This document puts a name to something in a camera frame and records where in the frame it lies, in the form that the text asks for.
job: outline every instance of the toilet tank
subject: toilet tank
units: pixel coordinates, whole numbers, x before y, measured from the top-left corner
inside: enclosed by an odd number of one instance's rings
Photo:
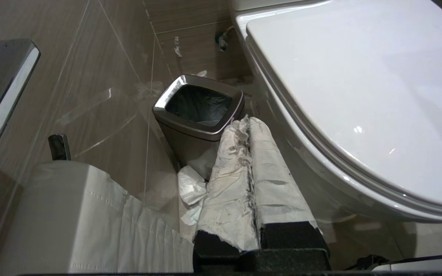
[[[235,11],[242,11],[302,1],[304,0],[231,0],[231,7]]]

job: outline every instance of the bathroom wall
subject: bathroom wall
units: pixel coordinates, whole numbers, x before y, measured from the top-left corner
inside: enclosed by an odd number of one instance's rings
[[[0,40],[12,38],[41,57],[0,140],[0,245],[52,133],[178,229],[177,163],[151,113],[172,76],[143,3],[0,0]]]
[[[173,77],[203,70],[216,80],[251,75],[235,30],[229,33],[226,52],[221,52],[214,42],[216,33],[232,25],[228,0],[144,2]],[[182,57],[173,50],[176,36]]]

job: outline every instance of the beige tile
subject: beige tile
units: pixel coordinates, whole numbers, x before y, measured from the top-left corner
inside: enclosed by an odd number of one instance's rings
[[[172,77],[158,44],[153,62],[151,107],[170,84]],[[158,212],[170,226],[179,231],[177,161],[150,110],[145,205]]]
[[[392,261],[403,259],[384,222],[356,217],[339,223],[318,223],[330,249],[333,270],[346,269],[358,258],[379,255]]]
[[[173,77],[197,74],[203,70],[207,70],[207,77],[215,80],[251,75],[235,33],[230,33],[228,37],[226,52],[221,52],[214,41],[215,34],[229,26],[231,21],[159,33],[158,40]],[[179,37],[182,57],[178,57],[173,50],[176,36]]]
[[[100,0],[134,67],[144,91],[149,92],[155,35],[141,1]]]
[[[404,258],[442,255],[442,223],[388,222]]]
[[[37,159],[32,150],[53,107],[53,91],[86,4],[87,0],[0,0],[0,40],[30,38],[41,53],[0,139],[0,222],[5,208],[12,210],[13,192],[31,169],[28,162]]]
[[[144,187],[147,148],[140,82],[100,3],[90,1],[46,133],[66,133],[73,160],[106,171],[134,196]]]
[[[157,33],[229,20],[228,0],[145,0]]]

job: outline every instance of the bathroom floor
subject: bathroom floor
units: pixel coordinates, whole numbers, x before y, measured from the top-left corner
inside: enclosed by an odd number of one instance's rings
[[[256,86],[252,77],[223,80],[246,94],[245,107],[250,114],[251,96]],[[186,207],[179,201],[180,217]],[[391,261],[406,258],[442,255],[442,224],[390,222],[357,216],[339,223],[318,223],[330,249],[330,265],[334,270],[351,267],[359,258],[379,255]],[[180,233],[192,239],[195,226],[180,220]]]

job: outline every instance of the toilet paper roll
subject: toilet paper roll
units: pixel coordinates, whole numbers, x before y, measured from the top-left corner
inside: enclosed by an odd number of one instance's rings
[[[191,272],[193,245],[110,176],[74,161],[33,171],[0,253],[0,276]]]

